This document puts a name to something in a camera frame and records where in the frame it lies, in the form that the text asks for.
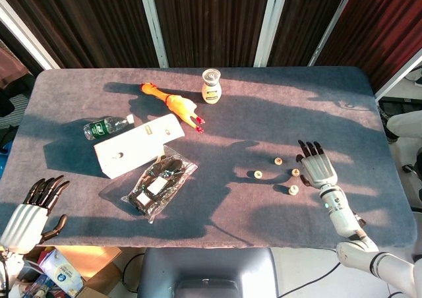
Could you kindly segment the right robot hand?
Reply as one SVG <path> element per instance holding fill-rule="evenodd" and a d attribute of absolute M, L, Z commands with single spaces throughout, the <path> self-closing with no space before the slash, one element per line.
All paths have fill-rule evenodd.
<path fill-rule="evenodd" d="M 302 153 L 296 156 L 296 161 L 304 169 L 300 175 L 302 182 L 307 187 L 320 189 L 325 185 L 334 186 L 338 182 L 337 173 L 324 153 L 322 146 L 317 142 L 303 142 L 298 140 Z"/>

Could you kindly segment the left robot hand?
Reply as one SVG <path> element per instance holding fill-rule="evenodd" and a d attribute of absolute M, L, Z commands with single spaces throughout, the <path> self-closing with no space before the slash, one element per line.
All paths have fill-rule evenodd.
<path fill-rule="evenodd" d="M 1 235 L 1 247 L 9 253 L 25 255 L 35 246 L 58 236 L 68 217 L 61 215 L 56 226 L 46 231 L 47 220 L 63 191 L 69 186 L 63 176 L 41 178 L 29 189 L 24 201 L 14 210 Z"/>

